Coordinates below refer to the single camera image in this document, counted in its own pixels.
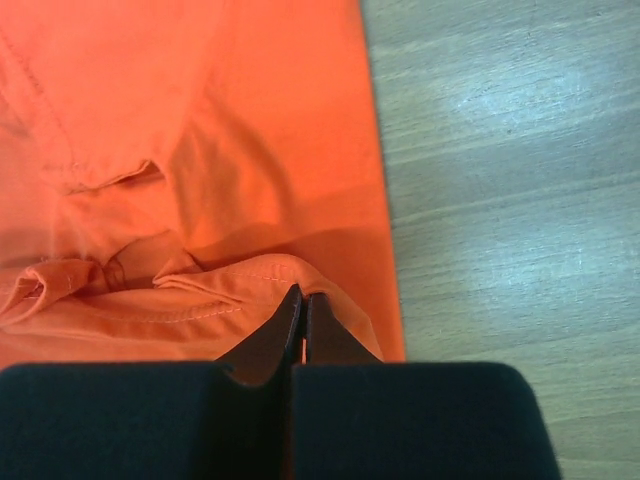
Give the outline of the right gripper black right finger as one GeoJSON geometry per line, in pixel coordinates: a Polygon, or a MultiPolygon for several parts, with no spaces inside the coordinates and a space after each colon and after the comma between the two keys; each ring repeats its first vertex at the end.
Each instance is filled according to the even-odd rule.
{"type": "Polygon", "coordinates": [[[557,479],[536,396],[492,362],[384,363],[322,294],[292,376],[298,479],[557,479]]]}

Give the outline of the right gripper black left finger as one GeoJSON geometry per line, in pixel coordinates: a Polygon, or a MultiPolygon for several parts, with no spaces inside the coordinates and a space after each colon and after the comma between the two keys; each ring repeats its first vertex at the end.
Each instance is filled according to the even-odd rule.
{"type": "Polygon", "coordinates": [[[22,364],[1,374],[5,479],[277,479],[303,297],[216,361],[22,364]]]}

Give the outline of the orange t shirt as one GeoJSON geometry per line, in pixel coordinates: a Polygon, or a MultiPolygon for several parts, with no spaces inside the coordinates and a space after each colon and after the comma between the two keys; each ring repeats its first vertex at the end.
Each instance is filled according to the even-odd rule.
{"type": "Polygon", "coordinates": [[[1,5],[1,364],[214,360],[292,286],[405,357],[356,1],[1,5]]]}

